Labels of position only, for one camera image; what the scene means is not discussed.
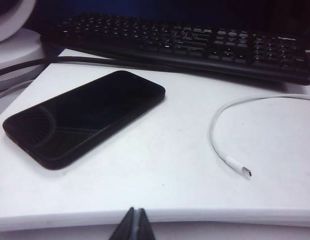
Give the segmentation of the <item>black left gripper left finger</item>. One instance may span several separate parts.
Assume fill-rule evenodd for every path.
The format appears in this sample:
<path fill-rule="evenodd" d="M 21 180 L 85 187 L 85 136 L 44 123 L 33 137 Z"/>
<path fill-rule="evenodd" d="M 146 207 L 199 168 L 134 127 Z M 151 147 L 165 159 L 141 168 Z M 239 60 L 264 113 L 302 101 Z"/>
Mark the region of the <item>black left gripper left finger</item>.
<path fill-rule="evenodd" d="M 134 232 L 134 213 L 135 210 L 131 207 L 113 232 L 112 240 L 136 239 Z"/>

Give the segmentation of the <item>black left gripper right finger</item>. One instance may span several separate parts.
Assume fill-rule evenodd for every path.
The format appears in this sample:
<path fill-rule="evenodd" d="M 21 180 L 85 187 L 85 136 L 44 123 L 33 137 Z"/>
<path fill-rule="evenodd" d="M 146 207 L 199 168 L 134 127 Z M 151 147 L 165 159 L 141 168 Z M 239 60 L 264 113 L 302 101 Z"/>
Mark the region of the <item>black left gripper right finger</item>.
<path fill-rule="evenodd" d="M 153 229 L 151 227 L 146 211 L 144 209 L 139 210 L 137 239 L 138 240 L 155 240 Z"/>

